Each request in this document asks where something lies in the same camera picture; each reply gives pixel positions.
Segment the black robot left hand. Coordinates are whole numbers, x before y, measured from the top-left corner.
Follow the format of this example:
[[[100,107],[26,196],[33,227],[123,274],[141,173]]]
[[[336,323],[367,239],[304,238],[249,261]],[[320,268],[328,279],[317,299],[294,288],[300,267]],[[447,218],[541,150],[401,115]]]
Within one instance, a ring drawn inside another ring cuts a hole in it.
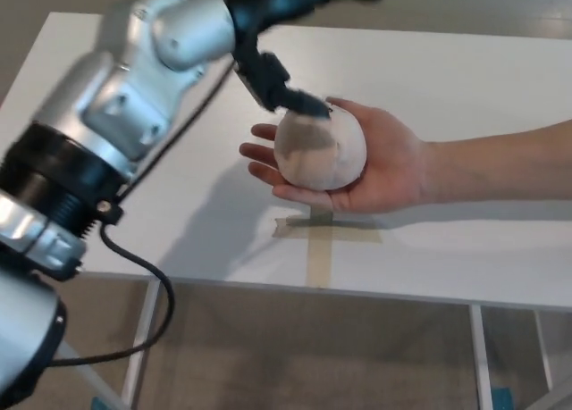
[[[290,74],[275,54],[259,52],[257,41],[271,27],[305,17],[336,0],[223,1],[235,29],[235,71],[258,104],[269,112],[285,108],[301,115],[329,118],[330,108],[325,101],[287,86]]]

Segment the bare person hand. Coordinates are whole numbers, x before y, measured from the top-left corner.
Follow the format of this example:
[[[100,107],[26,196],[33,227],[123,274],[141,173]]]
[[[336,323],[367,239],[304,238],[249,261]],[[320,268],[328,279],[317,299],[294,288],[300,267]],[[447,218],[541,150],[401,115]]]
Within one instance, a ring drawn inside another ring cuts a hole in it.
[[[271,148],[246,142],[239,152],[250,160],[249,173],[270,185],[275,197],[330,212],[387,213],[420,204],[426,143],[383,109],[336,97],[327,101],[355,116],[366,137],[366,168],[358,181],[330,192],[294,187],[278,172]]]

